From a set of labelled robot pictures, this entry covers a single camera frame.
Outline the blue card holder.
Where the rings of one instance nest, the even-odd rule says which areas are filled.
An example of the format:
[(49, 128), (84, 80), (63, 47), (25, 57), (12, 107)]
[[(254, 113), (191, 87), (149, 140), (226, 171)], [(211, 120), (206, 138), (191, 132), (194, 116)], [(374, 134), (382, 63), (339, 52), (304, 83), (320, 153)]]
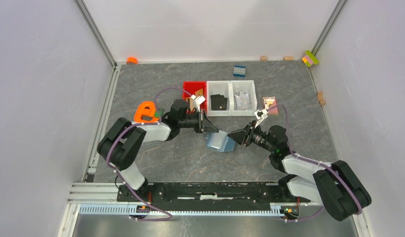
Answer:
[(218, 152), (232, 152), (235, 147), (235, 141), (228, 137), (228, 133), (220, 130), (218, 133), (208, 133), (205, 135), (206, 147)]

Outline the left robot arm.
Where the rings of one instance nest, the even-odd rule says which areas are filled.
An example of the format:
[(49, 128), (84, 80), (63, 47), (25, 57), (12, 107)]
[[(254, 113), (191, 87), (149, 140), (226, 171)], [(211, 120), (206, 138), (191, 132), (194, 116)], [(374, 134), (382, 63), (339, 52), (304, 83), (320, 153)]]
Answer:
[(132, 122), (119, 118), (100, 140), (97, 153), (130, 187), (129, 195), (136, 201), (148, 195), (146, 178), (135, 164), (142, 143), (170, 141), (182, 128), (192, 128), (196, 133), (217, 133), (219, 130), (209, 121), (204, 110), (190, 112), (187, 102), (177, 99), (161, 121)]

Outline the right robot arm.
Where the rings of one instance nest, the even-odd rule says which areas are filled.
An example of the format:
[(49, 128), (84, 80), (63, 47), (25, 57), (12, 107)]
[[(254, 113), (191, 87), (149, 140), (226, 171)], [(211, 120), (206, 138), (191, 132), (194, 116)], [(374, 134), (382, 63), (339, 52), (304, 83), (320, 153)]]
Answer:
[(321, 205), (338, 221), (360, 214), (371, 205), (371, 195), (348, 163), (305, 158), (290, 148), (285, 128), (273, 125), (265, 133), (255, 123), (252, 121), (244, 128), (228, 133), (228, 137), (239, 145), (254, 144), (270, 153), (271, 165), (285, 173), (278, 181), (281, 200), (305, 198)]

